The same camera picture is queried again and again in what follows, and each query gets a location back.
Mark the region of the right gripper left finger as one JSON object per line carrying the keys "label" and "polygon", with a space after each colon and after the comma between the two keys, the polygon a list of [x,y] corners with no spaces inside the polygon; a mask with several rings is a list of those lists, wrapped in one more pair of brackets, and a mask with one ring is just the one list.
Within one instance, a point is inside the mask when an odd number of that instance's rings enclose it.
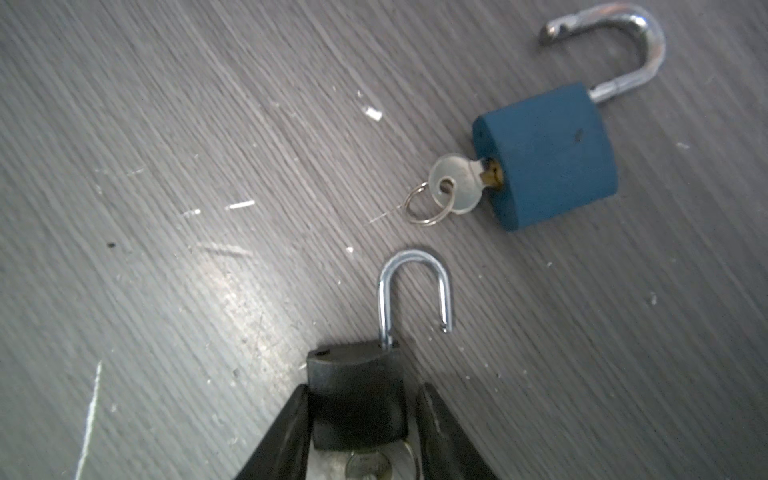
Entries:
{"label": "right gripper left finger", "polygon": [[235,479],[304,480],[310,435],[309,388],[301,384],[293,391]]}

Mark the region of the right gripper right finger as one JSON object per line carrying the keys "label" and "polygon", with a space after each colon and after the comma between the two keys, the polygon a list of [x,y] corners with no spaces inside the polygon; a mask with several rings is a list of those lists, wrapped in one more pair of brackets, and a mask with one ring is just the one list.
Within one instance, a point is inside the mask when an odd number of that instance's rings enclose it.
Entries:
{"label": "right gripper right finger", "polygon": [[424,479],[498,479],[430,383],[419,388],[416,418]]}

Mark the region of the black padlock front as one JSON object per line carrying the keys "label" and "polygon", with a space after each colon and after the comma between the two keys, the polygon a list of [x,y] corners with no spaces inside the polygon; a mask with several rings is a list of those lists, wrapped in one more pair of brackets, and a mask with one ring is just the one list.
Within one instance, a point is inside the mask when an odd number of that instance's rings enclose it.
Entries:
{"label": "black padlock front", "polygon": [[324,346],[306,357],[311,440],[321,452],[364,452],[408,442],[409,421],[403,355],[393,336],[392,281],[408,263],[429,267],[438,281],[442,331],[453,330],[448,269],[417,248],[393,254],[377,282],[378,338]]}

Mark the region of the left blue padlock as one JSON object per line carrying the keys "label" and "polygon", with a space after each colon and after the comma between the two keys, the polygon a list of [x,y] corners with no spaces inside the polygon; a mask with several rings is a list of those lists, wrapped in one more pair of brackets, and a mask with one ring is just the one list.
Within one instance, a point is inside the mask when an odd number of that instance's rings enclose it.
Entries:
{"label": "left blue padlock", "polygon": [[635,70],[591,87],[564,85],[477,117],[475,158],[437,159],[403,201],[406,220],[432,226],[474,210],[488,195],[500,226],[516,231],[614,195],[617,165],[599,106],[657,75],[666,55],[662,26],[639,5],[608,2],[546,22],[539,41],[549,45],[606,27],[635,37],[642,55]]}

